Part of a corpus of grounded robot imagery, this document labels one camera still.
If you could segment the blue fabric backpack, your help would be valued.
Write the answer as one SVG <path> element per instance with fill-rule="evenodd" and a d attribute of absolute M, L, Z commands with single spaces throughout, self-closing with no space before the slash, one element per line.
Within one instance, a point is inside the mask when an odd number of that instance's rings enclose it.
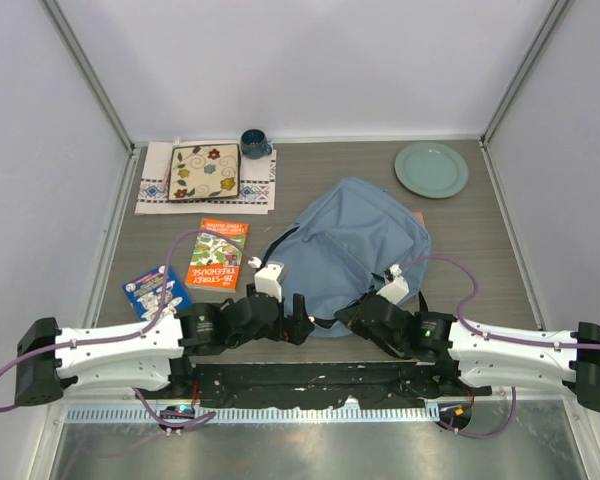
<path fill-rule="evenodd" d="M 432 240 L 423 222 L 385 190 L 357 177 L 341 180 L 309 205 L 264 251 L 263 263 L 284 265 L 281 282 L 285 313 L 293 296 L 305 297 L 317 321 L 316 338 L 339 338 L 351 331 L 335 313 L 370 289 L 384 286 L 384 272 L 399 264 L 409 292 L 421 290 Z"/>

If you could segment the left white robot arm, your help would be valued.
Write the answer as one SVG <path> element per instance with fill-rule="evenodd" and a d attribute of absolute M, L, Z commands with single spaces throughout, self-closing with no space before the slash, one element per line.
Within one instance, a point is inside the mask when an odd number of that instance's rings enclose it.
<path fill-rule="evenodd" d="M 293 297 L 291 314 L 277 299 L 256 294 L 198 302 L 152 328 L 133 323 L 71 329 L 41 318 L 17 344 L 14 403 L 38 406 L 66 393 L 121 388 L 162 390 L 180 399 L 193 385 L 186 358 L 218 355 L 262 338 L 299 345 L 314 327 L 300 294 Z"/>

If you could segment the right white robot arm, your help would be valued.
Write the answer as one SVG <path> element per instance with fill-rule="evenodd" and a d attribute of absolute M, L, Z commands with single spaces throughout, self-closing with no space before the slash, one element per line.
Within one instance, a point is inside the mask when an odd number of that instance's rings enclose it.
<path fill-rule="evenodd" d="M 356 335 L 394 358 L 436 364 L 431 380 L 445 395 L 465 385 L 562 393 L 600 413 L 600 326 L 531 331 L 471 322 L 433 311 L 409 313 L 369 293 L 336 312 Z"/>

